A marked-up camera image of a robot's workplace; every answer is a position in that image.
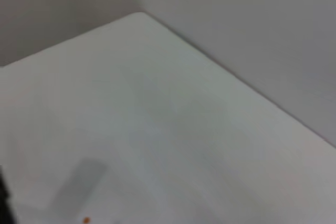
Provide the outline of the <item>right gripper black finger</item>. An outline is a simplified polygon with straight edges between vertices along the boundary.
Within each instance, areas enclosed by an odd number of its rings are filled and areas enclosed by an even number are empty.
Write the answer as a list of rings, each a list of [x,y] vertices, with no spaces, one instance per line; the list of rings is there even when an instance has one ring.
[[[10,205],[10,192],[6,185],[5,177],[2,170],[0,177],[0,191],[1,224],[17,224],[16,215]]]

